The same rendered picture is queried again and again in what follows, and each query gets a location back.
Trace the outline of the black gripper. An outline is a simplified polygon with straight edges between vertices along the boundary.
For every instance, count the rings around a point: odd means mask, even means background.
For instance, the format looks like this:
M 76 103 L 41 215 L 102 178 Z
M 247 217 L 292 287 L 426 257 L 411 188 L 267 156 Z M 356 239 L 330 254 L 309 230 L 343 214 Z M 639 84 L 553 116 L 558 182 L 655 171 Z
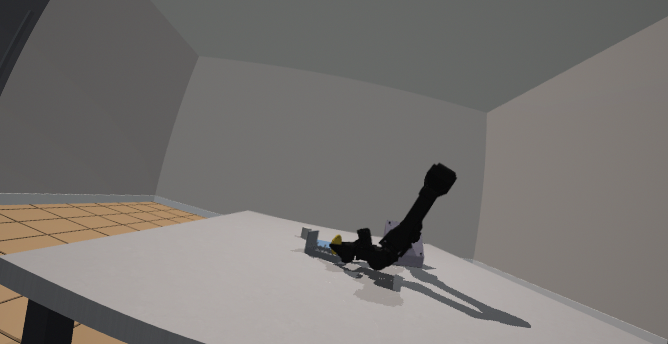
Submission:
M 358 248 L 357 243 L 360 243 L 359 239 L 354 242 L 342 242 L 342 245 L 329 244 L 329 247 L 342 258 L 343 263 L 350 263 L 354 260 L 355 256 L 355 260 L 363 260 L 368 263 L 368 256 L 376 251 L 378 246 L 372 245 L 373 247 L 370 248 Z

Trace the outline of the light blue flat mat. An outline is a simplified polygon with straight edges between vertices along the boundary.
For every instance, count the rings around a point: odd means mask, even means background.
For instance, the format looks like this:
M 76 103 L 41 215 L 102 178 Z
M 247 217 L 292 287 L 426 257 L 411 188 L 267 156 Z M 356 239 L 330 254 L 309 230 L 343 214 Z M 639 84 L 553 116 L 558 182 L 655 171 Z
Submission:
M 325 248 L 329 248 L 329 249 L 331 249 L 331 248 L 329 247 L 329 244 L 331 244 L 331 242 L 322 241 L 322 240 L 318 240 L 317 243 L 318 243 L 318 242 L 319 242 L 319 244 L 318 244 L 319 246 L 322 245 L 322 247 L 324 247 L 324 245 L 326 245 Z

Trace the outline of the dark grey cylinder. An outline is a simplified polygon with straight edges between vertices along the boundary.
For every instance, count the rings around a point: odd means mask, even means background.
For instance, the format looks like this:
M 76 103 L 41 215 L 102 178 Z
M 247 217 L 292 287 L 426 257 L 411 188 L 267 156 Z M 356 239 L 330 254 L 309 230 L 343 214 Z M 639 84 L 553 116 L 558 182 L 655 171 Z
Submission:
M 303 227 L 301 231 L 301 238 L 307 239 L 308 231 L 312 231 L 312 228 L 310 227 Z

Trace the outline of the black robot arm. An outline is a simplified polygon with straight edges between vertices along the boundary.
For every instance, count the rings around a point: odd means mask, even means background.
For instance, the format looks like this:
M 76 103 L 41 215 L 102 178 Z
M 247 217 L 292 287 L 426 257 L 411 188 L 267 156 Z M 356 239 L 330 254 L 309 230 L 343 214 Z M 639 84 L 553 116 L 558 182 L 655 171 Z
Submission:
M 457 180 L 455 174 L 453 170 L 440 163 L 430 167 L 424 179 L 424 186 L 419 191 L 419 196 L 410 212 L 399 225 L 382 238 L 379 242 L 382 247 L 378 246 L 377 250 L 368 256 L 369 266 L 373 270 L 390 267 L 398 261 L 399 257 L 403 257 L 409 248 L 412 248 L 412 242 L 414 244 L 419 241 L 423 219 L 436 198 L 450 191 Z M 357 230 L 357 234 L 360 242 L 357 243 L 358 248 L 374 246 L 372 246 L 370 229 Z

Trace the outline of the olive-gold round plate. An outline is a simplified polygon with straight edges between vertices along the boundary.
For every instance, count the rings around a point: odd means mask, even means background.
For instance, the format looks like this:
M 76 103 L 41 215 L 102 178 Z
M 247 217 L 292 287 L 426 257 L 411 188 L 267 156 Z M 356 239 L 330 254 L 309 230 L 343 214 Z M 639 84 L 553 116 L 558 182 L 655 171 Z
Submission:
M 341 237 L 341 235 L 336 235 L 336 236 L 333 238 L 331 244 L 342 245 L 342 237 Z M 332 249 L 331 249 L 331 252 L 332 252 L 333 254 L 336 254 Z

